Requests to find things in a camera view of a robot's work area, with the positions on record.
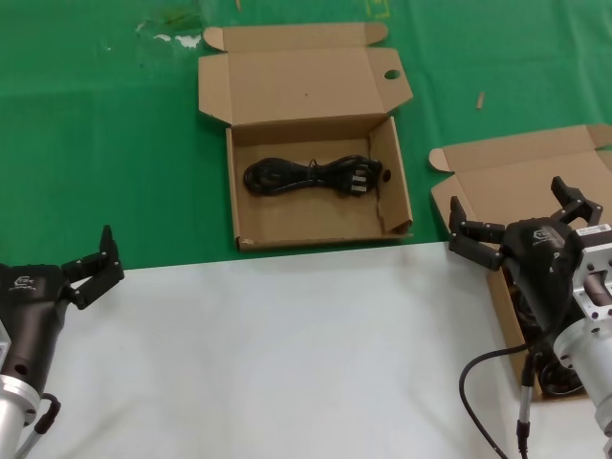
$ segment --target black cable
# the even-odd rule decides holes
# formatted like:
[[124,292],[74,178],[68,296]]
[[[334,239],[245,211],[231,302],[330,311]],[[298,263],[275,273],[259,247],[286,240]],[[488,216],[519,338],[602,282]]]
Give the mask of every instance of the black cable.
[[470,372],[470,370],[474,366],[476,366],[478,363],[480,363],[481,361],[487,361],[489,359],[494,359],[496,357],[509,356],[510,354],[516,354],[517,352],[523,352],[534,346],[537,346],[538,344],[543,342],[545,339],[547,339],[561,325],[561,323],[565,319],[565,316],[567,315],[567,312],[569,311],[572,305],[572,284],[571,283],[569,284],[569,289],[570,290],[568,292],[567,300],[563,304],[563,307],[561,308],[561,311],[559,312],[557,319],[546,330],[544,330],[541,333],[541,335],[539,335],[539,337],[531,340],[530,342],[521,344],[519,346],[509,347],[506,349],[500,349],[498,351],[491,351],[486,354],[483,354],[482,356],[479,356],[473,359],[472,361],[470,361],[466,365],[466,367],[463,369],[463,371],[461,372],[461,376],[459,377],[459,396],[461,397],[461,402],[463,402],[463,406],[465,407],[466,411],[470,415],[473,422],[476,424],[476,427],[478,428],[482,436],[485,437],[487,442],[489,442],[489,445],[491,445],[491,448],[493,448],[493,450],[497,453],[497,455],[501,457],[502,459],[508,459],[508,456],[504,453],[504,451],[500,449],[500,447],[493,440],[493,438],[488,433],[488,431],[485,429],[485,427],[482,425],[482,423],[478,420],[476,413],[474,413],[473,409],[471,409],[470,403],[468,402],[468,398],[466,397],[466,377],[468,376],[468,373]]
[[[514,311],[518,317],[518,324],[525,337],[530,340],[542,333],[525,295],[520,291],[512,295]],[[541,358],[537,360],[537,373],[542,393],[549,398],[561,398],[583,391],[582,382],[576,371],[565,368],[557,359],[553,348],[548,343],[538,346]]]
[[343,194],[361,196],[375,188],[383,165],[359,155],[319,165],[292,163],[279,158],[266,158],[245,171],[245,186],[253,194],[274,196],[309,186],[333,188]]
[[51,402],[51,404],[49,405],[49,409],[47,409],[47,412],[40,417],[40,419],[34,426],[35,432],[39,435],[44,435],[45,433],[47,433],[47,430],[49,430],[54,424],[55,418],[57,417],[59,409],[61,408],[61,403],[53,394],[44,393],[42,394],[42,399],[48,400],[49,402]]
[[582,385],[574,370],[565,368],[555,358],[549,361],[539,373],[542,392],[548,397],[567,397],[582,392]]

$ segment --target metal cylinder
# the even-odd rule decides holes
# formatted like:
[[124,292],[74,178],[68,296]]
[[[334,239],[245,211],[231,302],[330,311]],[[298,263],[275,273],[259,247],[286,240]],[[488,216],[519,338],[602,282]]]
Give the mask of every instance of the metal cylinder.
[[612,329],[606,322],[583,319],[564,330],[555,341],[561,363],[574,368],[596,407],[595,419],[612,436]]
[[0,396],[0,459],[12,459],[17,452],[26,413],[13,397]]
[[0,459],[13,459],[21,430],[36,419],[40,397],[29,384],[0,375]]

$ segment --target cable connector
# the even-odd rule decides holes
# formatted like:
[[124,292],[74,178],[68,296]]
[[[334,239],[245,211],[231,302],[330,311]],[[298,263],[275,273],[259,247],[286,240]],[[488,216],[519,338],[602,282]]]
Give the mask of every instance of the cable connector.
[[516,439],[518,441],[518,451],[521,457],[527,457],[527,439],[530,430],[530,411],[534,384],[536,383],[536,358],[538,354],[529,351],[525,358],[523,371],[520,375],[520,409],[518,411],[518,421],[516,421]]
[[527,457],[527,439],[529,438],[529,429],[531,424],[516,421],[516,438],[518,439],[518,451],[522,457]]

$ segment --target open cardboard box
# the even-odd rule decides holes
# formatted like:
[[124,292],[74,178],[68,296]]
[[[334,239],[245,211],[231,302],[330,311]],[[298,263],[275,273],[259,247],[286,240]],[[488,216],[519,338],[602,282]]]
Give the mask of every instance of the open cardboard box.
[[[412,98],[398,53],[367,48],[380,23],[208,28],[223,54],[199,61],[200,110],[231,125],[233,231],[240,250],[404,237],[412,222],[402,154],[387,112]],[[305,188],[249,193],[247,167],[264,158],[327,164],[347,155],[382,162],[378,192],[341,197]]]
[[[612,223],[612,151],[598,151],[611,144],[612,126],[596,124],[436,148],[429,154],[430,164],[454,175],[431,193],[447,226],[452,196],[459,198],[470,220],[508,225],[557,211],[559,203],[550,187],[558,175],[601,204],[601,222]],[[585,223],[578,220],[572,227],[583,228]],[[509,274],[491,272],[488,282],[506,344],[522,344]],[[524,359],[524,354],[511,356],[519,381]],[[535,398],[542,399],[539,386]]]

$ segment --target green table surface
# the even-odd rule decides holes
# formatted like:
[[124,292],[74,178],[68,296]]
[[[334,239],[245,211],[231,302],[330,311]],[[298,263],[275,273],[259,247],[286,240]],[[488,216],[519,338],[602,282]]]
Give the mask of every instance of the green table surface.
[[213,51],[160,33],[386,23],[383,45],[399,50],[415,95],[395,113],[414,213],[406,243],[445,238],[430,198],[445,176],[428,167],[431,148],[612,120],[611,0],[1,3],[6,264],[94,251],[105,223],[126,268],[262,256],[234,247],[224,125],[198,113],[197,59]]

